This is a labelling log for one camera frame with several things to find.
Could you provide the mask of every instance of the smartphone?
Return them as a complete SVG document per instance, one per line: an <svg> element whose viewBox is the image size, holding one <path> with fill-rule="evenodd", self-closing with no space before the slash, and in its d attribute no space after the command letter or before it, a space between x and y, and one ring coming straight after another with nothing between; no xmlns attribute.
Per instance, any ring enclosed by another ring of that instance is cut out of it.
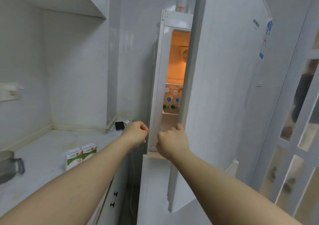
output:
<svg viewBox="0 0 319 225"><path fill-rule="evenodd" d="M124 122L115 122L115 129L117 131L122 131L124 130L125 126L124 126Z"/></svg>

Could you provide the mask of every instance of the white countertop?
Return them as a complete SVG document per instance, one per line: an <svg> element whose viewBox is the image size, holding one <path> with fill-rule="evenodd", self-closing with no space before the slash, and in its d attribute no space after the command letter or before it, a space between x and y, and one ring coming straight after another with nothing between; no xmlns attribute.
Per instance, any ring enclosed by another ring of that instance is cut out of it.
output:
<svg viewBox="0 0 319 225"><path fill-rule="evenodd" d="M64 152L84 144L94 143L97 151L121 135L51 130L15 152L22 158L26 172L0 185L0 217L33 192L65 171Z"/></svg>

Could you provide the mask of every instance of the left arm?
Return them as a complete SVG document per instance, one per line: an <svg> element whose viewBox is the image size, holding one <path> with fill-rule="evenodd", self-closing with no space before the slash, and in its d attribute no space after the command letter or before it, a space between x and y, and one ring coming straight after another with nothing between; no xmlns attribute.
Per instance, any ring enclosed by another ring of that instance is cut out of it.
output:
<svg viewBox="0 0 319 225"><path fill-rule="evenodd" d="M147 133L144 123L131 123L117 140L8 211L0 225L87 224L117 167L129 151L145 142Z"/></svg>

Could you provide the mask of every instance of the green and white carton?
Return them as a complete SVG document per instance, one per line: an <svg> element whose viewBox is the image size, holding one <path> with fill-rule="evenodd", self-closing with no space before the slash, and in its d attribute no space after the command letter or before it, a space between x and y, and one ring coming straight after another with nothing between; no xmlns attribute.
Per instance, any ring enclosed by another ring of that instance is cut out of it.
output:
<svg viewBox="0 0 319 225"><path fill-rule="evenodd" d="M96 155L96 145L94 143L86 144L81 146L83 151L83 161L87 160L88 158Z"/></svg>
<svg viewBox="0 0 319 225"><path fill-rule="evenodd" d="M65 152L66 170L69 170L83 161L83 151L80 148L75 148Z"/></svg>

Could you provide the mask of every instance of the fist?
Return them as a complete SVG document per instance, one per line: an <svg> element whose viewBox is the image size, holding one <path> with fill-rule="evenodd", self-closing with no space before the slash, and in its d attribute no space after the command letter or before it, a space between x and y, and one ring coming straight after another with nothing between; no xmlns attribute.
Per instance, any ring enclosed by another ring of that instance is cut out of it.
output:
<svg viewBox="0 0 319 225"><path fill-rule="evenodd" d="M127 125L122 132L121 137L128 143L129 149L138 147L141 143L146 142L146 137L149 132L148 127L142 122L132 122Z"/></svg>
<svg viewBox="0 0 319 225"><path fill-rule="evenodd" d="M189 150L187 136L180 123L177 124L177 129L171 128L166 132L159 132L157 138L159 140L156 145L157 151L170 161L175 155Z"/></svg>

